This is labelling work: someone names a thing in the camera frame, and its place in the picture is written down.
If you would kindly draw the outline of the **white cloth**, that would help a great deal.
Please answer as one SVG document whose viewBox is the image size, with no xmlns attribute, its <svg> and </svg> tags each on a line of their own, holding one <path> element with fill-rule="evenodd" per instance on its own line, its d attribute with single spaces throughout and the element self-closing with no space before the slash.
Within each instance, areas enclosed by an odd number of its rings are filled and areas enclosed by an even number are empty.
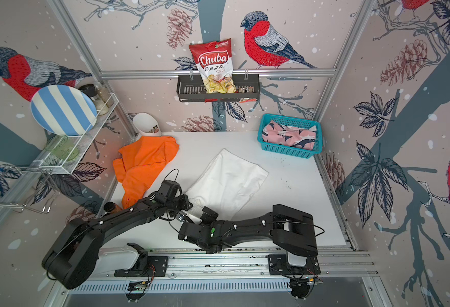
<svg viewBox="0 0 450 307">
<path fill-rule="evenodd" d="M 268 171 L 259 165 L 222 149 L 186 192 L 192 204 L 188 213 L 197 221 L 207 207 L 220 220 L 231 220 L 260 190 L 267 176 Z"/>
</svg>

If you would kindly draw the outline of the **pink shark print shorts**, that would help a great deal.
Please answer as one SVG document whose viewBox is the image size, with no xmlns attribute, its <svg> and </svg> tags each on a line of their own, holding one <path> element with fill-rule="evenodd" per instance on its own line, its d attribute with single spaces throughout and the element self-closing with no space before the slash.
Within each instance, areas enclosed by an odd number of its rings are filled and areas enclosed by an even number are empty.
<svg viewBox="0 0 450 307">
<path fill-rule="evenodd" d="M 316 141 L 317 127 L 299 128 L 271 120 L 259 134 L 259 140 L 275 145 L 313 150 Z"/>
</svg>

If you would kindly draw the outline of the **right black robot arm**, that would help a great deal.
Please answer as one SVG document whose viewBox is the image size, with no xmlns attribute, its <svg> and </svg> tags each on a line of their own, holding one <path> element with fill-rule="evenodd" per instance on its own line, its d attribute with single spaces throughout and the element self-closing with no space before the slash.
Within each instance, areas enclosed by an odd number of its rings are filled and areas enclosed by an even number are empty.
<svg viewBox="0 0 450 307">
<path fill-rule="evenodd" d="M 274 205 L 272 212 L 249 220 L 218 220 L 208 225 L 184 222 L 178 239 L 195 244 L 208 254 L 268 240 L 299 257 L 318 256 L 313 216 L 280 204 Z"/>
</svg>

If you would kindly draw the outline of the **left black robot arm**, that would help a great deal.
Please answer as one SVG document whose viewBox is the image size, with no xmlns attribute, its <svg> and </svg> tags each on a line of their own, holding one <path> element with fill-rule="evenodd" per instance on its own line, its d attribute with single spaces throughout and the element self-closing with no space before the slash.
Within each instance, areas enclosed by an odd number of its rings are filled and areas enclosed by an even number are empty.
<svg viewBox="0 0 450 307">
<path fill-rule="evenodd" d="M 189 197 L 182 193 L 180 185 L 165 180 L 158 191 L 127 209 L 91 221 L 80 218 L 70 221 L 41 265 L 49 278 L 68 290 L 74 289 L 92 275 L 99 250 L 105 243 L 136 226 L 191 208 Z"/>
</svg>

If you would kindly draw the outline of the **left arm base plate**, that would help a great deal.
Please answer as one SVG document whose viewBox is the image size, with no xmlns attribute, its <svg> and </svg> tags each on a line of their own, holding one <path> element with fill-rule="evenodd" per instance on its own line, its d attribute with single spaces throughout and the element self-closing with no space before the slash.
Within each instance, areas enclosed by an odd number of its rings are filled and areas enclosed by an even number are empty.
<svg viewBox="0 0 450 307">
<path fill-rule="evenodd" d="M 118 269 L 114 272 L 116 278 L 164 277 L 167 271 L 169 257 L 141 256 L 130 269 Z"/>
</svg>

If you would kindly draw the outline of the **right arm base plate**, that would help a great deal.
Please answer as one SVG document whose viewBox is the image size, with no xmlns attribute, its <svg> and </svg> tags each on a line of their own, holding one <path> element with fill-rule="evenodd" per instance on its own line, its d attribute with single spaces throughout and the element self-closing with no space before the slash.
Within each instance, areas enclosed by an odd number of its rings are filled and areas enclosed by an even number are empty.
<svg viewBox="0 0 450 307">
<path fill-rule="evenodd" d="M 301 276 L 320 275 L 320 265 L 316 257 L 301 257 L 291 253 L 268 255 L 271 275 Z"/>
</svg>

